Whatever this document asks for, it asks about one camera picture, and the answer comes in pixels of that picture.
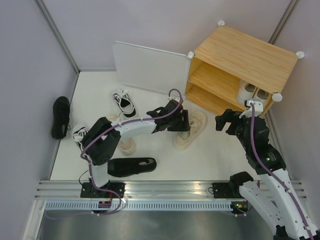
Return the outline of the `black and white sneaker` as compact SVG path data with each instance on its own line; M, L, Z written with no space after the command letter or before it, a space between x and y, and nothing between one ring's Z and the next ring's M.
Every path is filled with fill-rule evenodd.
M133 118L137 115L135 105L128 94L128 90L119 89L113 93L112 99L126 119Z

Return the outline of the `beige lace sneaker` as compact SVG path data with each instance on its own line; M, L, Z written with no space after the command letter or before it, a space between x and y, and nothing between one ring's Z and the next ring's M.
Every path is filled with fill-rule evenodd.
M122 114L110 115L107 118L111 122L118 122L118 121L124 120L124 117L122 116ZM120 150L120 152L123 155L130 156L136 151L136 143L132 137L121 139L121 141L118 143L117 148Z

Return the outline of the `white translucent cabinet door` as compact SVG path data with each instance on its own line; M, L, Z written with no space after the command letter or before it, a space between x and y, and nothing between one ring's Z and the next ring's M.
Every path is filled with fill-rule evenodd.
M112 45L118 79L124 85L167 94L186 92L194 53L187 55L116 41Z

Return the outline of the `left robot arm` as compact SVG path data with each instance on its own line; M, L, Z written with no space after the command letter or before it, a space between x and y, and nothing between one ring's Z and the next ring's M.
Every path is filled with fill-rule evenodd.
M81 158L88 162L91 191L98 198L109 193L108 163L120 141L139 135L162 131L187 132L188 111L183 109L183 99L171 99L166 106L148 111L145 116L111 122L106 117L99 118L80 141L83 150Z

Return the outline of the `white leather sneaker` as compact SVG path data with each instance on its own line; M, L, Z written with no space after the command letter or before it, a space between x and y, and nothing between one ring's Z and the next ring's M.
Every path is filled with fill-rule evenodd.
M261 88L258 88L254 94L254 98L261 100L261 102L268 102L270 100L270 96L269 92Z
M236 95L237 102L239 104L244 104L246 100L249 100L254 96L256 89L257 87L255 85L241 79Z

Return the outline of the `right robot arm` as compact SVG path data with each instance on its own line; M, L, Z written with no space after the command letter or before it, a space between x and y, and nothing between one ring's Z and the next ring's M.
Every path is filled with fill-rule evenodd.
M230 176L228 192L235 198L243 197L258 212L275 240L318 240L320 229L312 222L292 185L286 164L269 143L269 128L263 118L243 116L226 109L215 117L217 131L225 124L226 133L236 136L249 165L255 170L272 195L268 199L246 171Z

